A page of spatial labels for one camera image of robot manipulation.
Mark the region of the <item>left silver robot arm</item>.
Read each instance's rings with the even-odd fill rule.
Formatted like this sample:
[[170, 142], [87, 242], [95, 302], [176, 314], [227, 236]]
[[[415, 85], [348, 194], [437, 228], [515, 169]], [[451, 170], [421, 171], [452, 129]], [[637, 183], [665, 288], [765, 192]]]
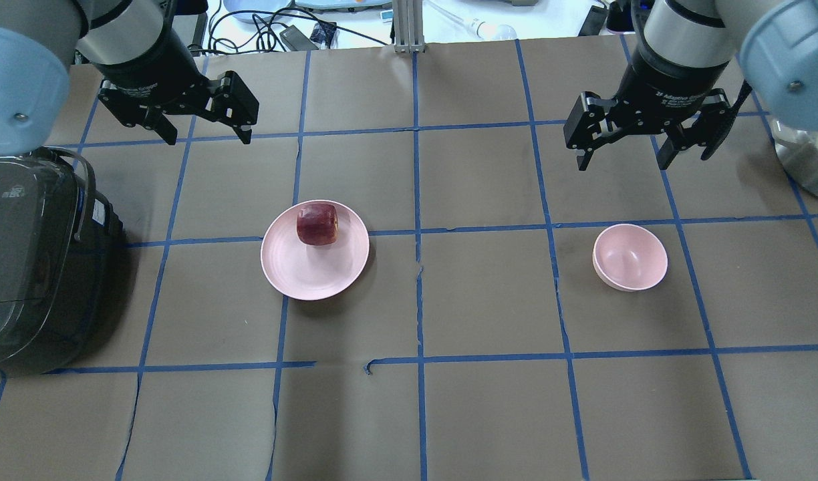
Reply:
[[198, 116], [251, 141], [259, 101], [234, 71], [202, 74], [156, 1], [0, 1], [0, 155], [48, 140], [76, 53], [104, 77], [98, 99], [123, 126], [174, 145], [170, 116]]

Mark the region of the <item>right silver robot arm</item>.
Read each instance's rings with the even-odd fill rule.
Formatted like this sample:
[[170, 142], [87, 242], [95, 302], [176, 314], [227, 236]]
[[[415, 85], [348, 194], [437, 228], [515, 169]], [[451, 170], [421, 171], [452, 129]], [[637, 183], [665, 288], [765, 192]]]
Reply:
[[720, 148], [755, 92], [790, 127], [818, 131], [818, 1], [628, 1], [636, 49], [613, 97], [583, 92], [563, 128], [584, 171], [629, 135], [665, 135], [660, 170]]

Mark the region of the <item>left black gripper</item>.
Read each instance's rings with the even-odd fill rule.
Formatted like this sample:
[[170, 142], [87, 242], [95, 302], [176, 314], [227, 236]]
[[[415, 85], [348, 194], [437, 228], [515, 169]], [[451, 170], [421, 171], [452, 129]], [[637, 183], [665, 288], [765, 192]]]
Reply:
[[260, 106], [255, 95], [235, 71], [208, 80], [171, 27], [163, 27], [140, 57], [98, 64], [98, 70], [104, 77], [98, 100], [127, 128], [141, 127], [173, 146], [177, 128], [167, 116], [203, 116], [209, 102], [209, 121], [231, 128], [244, 145], [251, 143]]

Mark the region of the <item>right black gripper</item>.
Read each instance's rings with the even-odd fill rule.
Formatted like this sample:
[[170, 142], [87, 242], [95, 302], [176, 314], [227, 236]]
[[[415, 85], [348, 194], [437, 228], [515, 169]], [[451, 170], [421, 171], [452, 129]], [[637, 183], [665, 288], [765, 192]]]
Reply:
[[576, 152], [586, 171], [603, 136], [665, 134], [656, 156], [660, 170], [691, 147], [702, 147], [702, 160], [720, 146], [735, 114], [722, 88], [714, 88], [727, 63], [711, 67], [677, 65], [653, 51], [635, 51], [613, 100], [582, 92], [563, 127], [565, 145]]

